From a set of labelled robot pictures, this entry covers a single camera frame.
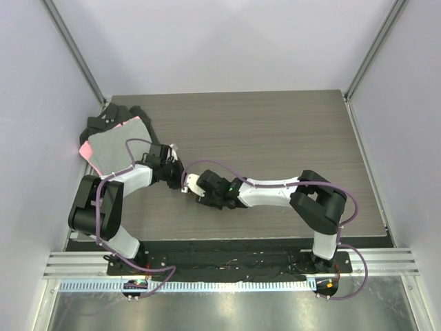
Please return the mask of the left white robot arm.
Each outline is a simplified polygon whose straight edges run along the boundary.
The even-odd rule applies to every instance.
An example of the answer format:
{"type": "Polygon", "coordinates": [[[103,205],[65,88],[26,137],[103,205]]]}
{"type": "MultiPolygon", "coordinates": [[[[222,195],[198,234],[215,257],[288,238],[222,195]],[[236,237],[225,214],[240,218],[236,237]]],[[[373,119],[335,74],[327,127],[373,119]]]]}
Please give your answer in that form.
{"type": "Polygon", "coordinates": [[[184,171],[177,147],[152,143],[148,152],[135,159],[127,149],[131,164],[108,175],[85,175],[76,192],[68,226],[123,258],[123,267],[133,275],[147,265],[143,244],[121,225],[123,200],[137,190],[163,181],[173,190],[181,188],[184,171]]]}

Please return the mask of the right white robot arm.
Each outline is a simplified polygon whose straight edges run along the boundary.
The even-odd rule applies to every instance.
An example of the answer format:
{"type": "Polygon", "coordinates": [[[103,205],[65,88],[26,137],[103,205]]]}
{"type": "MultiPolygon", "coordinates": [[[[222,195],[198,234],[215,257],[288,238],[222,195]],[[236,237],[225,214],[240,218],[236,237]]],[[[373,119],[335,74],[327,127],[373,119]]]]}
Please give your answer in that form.
{"type": "Polygon", "coordinates": [[[338,226],[345,211],[347,195],[329,185],[312,170],[299,177],[277,181],[239,179],[232,181],[211,170],[189,174],[185,187],[197,195],[196,202],[219,210],[274,206],[293,208],[314,231],[311,264],[327,272],[336,264],[338,226]]]}

